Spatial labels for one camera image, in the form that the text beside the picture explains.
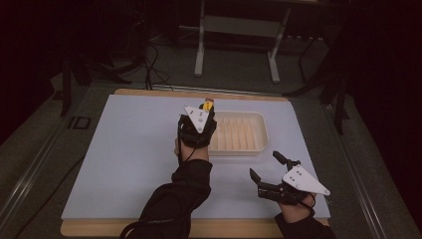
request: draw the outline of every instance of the wooden table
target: wooden table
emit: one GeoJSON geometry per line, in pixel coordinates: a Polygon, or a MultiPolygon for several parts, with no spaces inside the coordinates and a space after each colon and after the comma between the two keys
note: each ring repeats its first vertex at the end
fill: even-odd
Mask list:
{"type": "MultiPolygon", "coordinates": [[[[285,98],[245,96],[231,94],[211,94],[194,92],[161,92],[120,89],[116,95],[157,96],[183,98],[212,98],[228,100],[277,101],[287,102],[285,98]]],[[[100,219],[100,220],[64,220],[61,232],[65,236],[118,236],[121,230],[133,219],[100,219]]],[[[320,220],[328,225],[326,219],[320,220]]],[[[275,220],[269,219],[192,219],[191,238],[282,238],[275,220]]]]}

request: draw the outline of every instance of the clear plastic container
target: clear plastic container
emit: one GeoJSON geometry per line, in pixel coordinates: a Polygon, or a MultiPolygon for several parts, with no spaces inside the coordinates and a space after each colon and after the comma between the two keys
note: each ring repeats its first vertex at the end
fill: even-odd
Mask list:
{"type": "Polygon", "coordinates": [[[212,156],[257,155],[267,145],[264,117],[259,113],[216,112],[217,128],[211,138],[212,156]]]}

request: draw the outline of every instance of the table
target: table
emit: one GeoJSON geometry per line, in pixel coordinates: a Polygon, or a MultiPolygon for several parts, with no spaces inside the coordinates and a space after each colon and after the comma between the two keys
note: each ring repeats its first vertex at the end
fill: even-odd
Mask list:
{"type": "Polygon", "coordinates": [[[288,24],[293,7],[298,6],[321,6],[321,7],[341,7],[347,4],[333,4],[318,0],[276,0],[276,1],[259,1],[260,4],[272,3],[277,4],[281,8],[281,21],[263,21],[252,20],[235,17],[222,17],[207,14],[205,11],[205,0],[201,0],[200,21],[199,21],[199,44],[196,55],[194,75],[202,76],[204,63],[204,36],[205,32],[219,32],[228,34],[260,36],[274,38],[275,43],[271,51],[268,52],[268,61],[273,83],[280,82],[279,71],[277,68],[276,56],[282,38],[288,24]]]}
{"type": "MultiPolygon", "coordinates": [[[[213,98],[245,101],[286,102],[283,98],[234,96],[224,94],[151,92],[118,90],[116,95],[213,98]]],[[[84,219],[64,220],[62,234],[65,236],[116,236],[133,219],[84,219]]],[[[190,237],[194,238],[280,238],[282,235],[273,219],[193,219],[190,237]]]]}

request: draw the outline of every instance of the sleeve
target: sleeve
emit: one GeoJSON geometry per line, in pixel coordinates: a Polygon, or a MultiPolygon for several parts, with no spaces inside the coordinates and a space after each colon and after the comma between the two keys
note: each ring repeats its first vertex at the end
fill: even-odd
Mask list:
{"type": "Polygon", "coordinates": [[[322,225],[311,215],[301,221],[288,223],[280,213],[275,220],[285,239],[336,239],[330,227],[322,225]]]}
{"type": "Polygon", "coordinates": [[[180,164],[171,176],[172,182],[155,189],[139,220],[126,226],[120,239],[188,238],[192,211],[211,193],[211,168],[210,162],[201,159],[180,164]]]}

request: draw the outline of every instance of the white board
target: white board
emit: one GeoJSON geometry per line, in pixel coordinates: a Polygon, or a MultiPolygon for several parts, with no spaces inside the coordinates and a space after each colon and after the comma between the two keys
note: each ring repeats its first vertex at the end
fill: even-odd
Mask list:
{"type": "MultiPolygon", "coordinates": [[[[170,182],[178,166],[173,149],[183,107],[203,101],[109,96],[62,219],[137,219],[153,190],[170,182]]],[[[216,99],[215,109],[262,114],[269,141],[257,156],[211,157],[212,192],[192,218],[273,218],[280,208],[258,197],[250,167],[263,181],[280,183],[287,169],[272,157],[277,150],[317,178],[291,103],[216,99]]],[[[322,196],[315,211],[316,218],[329,217],[322,196]]]]}

